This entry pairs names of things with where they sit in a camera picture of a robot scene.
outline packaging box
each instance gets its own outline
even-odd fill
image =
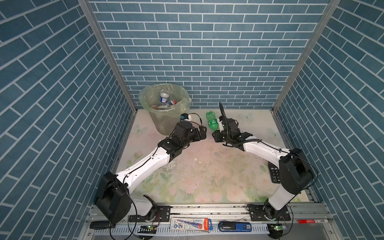
[[[209,218],[178,218],[170,220],[170,228],[178,230],[213,230],[212,221]]]

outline water bottle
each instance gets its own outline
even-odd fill
[[[218,130],[218,123],[217,123],[215,113],[210,111],[206,114],[206,117],[208,120],[209,129],[211,129],[212,131]]]
[[[161,105],[169,105],[168,104],[168,98],[169,98],[168,91],[161,90],[161,92],[160,92],[160,104]]]

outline table surface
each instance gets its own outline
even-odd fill
[[[191,109],[203,125],[210,110]],[[220,110],[213,109],[216,117]],[[228,118],[239,122],[242,132],[249,132],[265,142],[284,147],[284,142],[269,110],[228,109]],[[117,171],[124,170],[151,152],[165,138],[157,132],[149,113],[140,109],[122,154]],[[132,193],[148,195],[155,202],[264,202],[278,184],[271,182],[268,162],[254,154],[216,143],[208,128],[207,139],[194,142],[182,154],[156,170]],[[292,202],[308,202],[303,191]]]

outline black cable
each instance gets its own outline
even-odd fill
[[[319,171],[318,171],[317,168],[315,168],[310,162],[308,162],[307,160],[304,160],[304,159],[302,159],[302,158],[300,158],[300,157],[298,157],[298,156],[296,156],[296,155],[294,155],[294,154],[292,154],[292,153],[290,153],[290,152],[286,152],[286,151],[283,151],[283,150],[281,150],[281,149],[277,149],[277,148],[275,148],[275,147],[272,147],[271,145],[266,144],[266,143],[263,142],[263,141],[259,141],[259,142],[261,142],[262,144],[264,144],[264,145],[266,145],[266,146],[268,146],[268,147],[270,147],[270,148],[273,148],[273,149],[275,149],[275,150],[278,150],[279,152],[284,152],[284,153],[287,153],[287,154],[289,154],[289,155],[291,155],[291,156],[293,156],[293,157],[296,157],[296,158],[298,158],[298,159],[300,159],[300,160],[302,160],[302,161],[308,163],[308,164],[315,170],[315,172],[316,172],[316,179],[313,180],[313,183],[312,183],[312,184],[310,184],[308,187],[303,188],[301,191],[303,191],[303,190],[305,190],[305,189],[311,187],[313,184],[316,183],[317,179],[319,178]]]
[[[222,103],[218,103],[218,104],[220,106],[221,115],[223,116],[223,119],[225,121],[225,126],[227,127],[226,134],[227,134],[227,139],[229,141],[229,144],[231,144],[232,146],[237,146],[237,145],[241,145],[241,144],[244,144],[247,142],[261,141],[261,139],[252,139],[252,140],[250,139],[250,140],[245,140],[245,141],[238,142],[238,143],[233,143],[233,139],[231,139],[231,137],[229,135],[228,121],[227,121],[227,117],[226,117],[225,112],[224,112],[223,104]]]
[[[168,137],[170,137],[170,136],[172,135],[172,133],[175,131],[175,129],[176,129],[176,126],[175,126],[175,128],[172,130],[172,132],[170,133],[170,135],[169,135]]]
[[[283,234],[283,235],[281,235],[281,237],[283,237],[283,236],[285,236],[285,235],[287,235],[290,231],[291,231],[291,229],[292,229],[292,226],[293,226],[293,211],[292,211],[292,208],[291,207],[289,207],[290,208],[290,210],[291,210],[291,213],[292,213],[292,223],[291,223],[291,227],[289,228],[289,230],[288,230],[288,232],[287,233],[285,233],[285,234]]]
[[[151,159],[151,157],[153,157],[153,155],[155,155],[155,153],[157,152],[158,149],[159,149],[159,147],[156,148],[155,152],[152,154],[152,156],[150,156],[150,157],[145,161],[145,163],[143,163],[140,167],[138,167],[138,168],[136,168],[136,169],[130,171],[128,174],[131,174],[132,172],[136,171],[137,169],[141,168],[144,164],[146,164],[146,163]]]
[[[188,113],[188,115],[190,115],[190,114],[196,114],[197,116],[199,116],[199,118],[200,118],[200,123],[201,123],[201,126],[203,125],[203,121],[201,120],[201,117],[200,117],[200,115],[198,115],[197,113]]]
[[[131,231],[131,228],[129,227],[129,217],[127,219],[127,225],[128,225],[128,230],[131,232],[131,234],[129,236],[131,236],[132,234],[137,237],[137,238],[140,238],[139,236],[135,235],[133,232],[135,231],[136,229],[136,224],[137,224],[137,208],[136,208],[136,204],[135,202],[132,200],[131,196],[128,194],[128,197],[129,199],[132,201],[133,203],[133,206],[135,207],[135,211],[136,211],[136,219],[135,219],[135,225],[133,226],[133,230]]]
[[[125,177],[124,177],[124,179],[123,179],[123,181],[122,181],[123,185],[124,185],[124,182],[125,182],[125,178],[126,178],[127,176],[128,176],[128,174],[125,175]],[[132,200],[132,198],[131,198],[129,192],[127,192],[127,189],[125,190],[125,192],[127,193],[129,199],[130,199],[131,202],[133,203],[133,206],[135,207],[135,211],[136,211],[136,216],[137,216],[137,208],[136,208],[136,204],[135,204],[134,201]],[[129,228],[129,216],[128,216],[127,223],[128,223],[128,229],[129,229],[129,231],[131,231],[130,228]],[[136,225],[137,225],[137,218],[136,218],[136,221],[135,221],[135,226],[133,227],[133,231],[135,231]],[[112,237],[111,226],[112,226],[112,223],[109,223],[109,235],[110,235],[110,237],[111,237],[113,240],[116,240],[115,238]],[[133,234],[133,232],[131,232],[131,234],[130,234],[127,238],[124,238],[124,240],[127,240],[128,238],[130,238],[130,237],[132,236],[132,234]]]
[[[188,121],[188,122],[192,122],[192,121]],[[198,124],[197,122],[193,122],[193,123],[195,123],[195,124],[197,124],[197,125],[199,125],[199,126],[202,126],[202,125]]]

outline red marker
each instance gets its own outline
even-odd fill
[[[308,220],[297,220],[299,223],[326,223],[328,219],[308,219]]]

